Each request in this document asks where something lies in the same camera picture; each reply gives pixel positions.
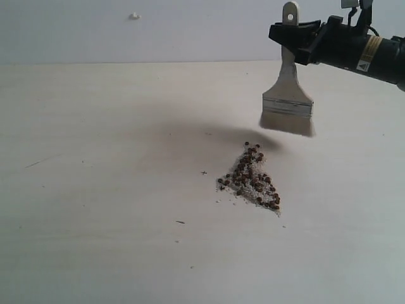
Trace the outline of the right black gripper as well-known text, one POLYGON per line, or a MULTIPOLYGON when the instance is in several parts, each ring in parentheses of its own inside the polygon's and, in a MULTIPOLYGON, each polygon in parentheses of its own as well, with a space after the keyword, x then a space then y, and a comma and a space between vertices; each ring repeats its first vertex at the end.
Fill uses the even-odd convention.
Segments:
POLYGON ((294 53, 298 64, 322 63, 355 72, 369 38, 370 18, 360 17, 355 26, 342 21, 342 17, 330 16, 326 22, 277 22, 270 26, 269 38, 294 53))

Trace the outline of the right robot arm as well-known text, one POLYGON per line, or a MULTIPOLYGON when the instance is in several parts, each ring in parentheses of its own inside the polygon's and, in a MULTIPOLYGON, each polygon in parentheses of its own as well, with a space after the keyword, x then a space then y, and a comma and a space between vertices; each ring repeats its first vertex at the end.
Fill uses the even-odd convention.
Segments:
POLYGON ((269 38, 287 48, 300 65, 325 64, 365 77, 404 87, 404 38, 386 39, 359 33, 330 16, 299 25, 280 22, 270 27, 269 38))

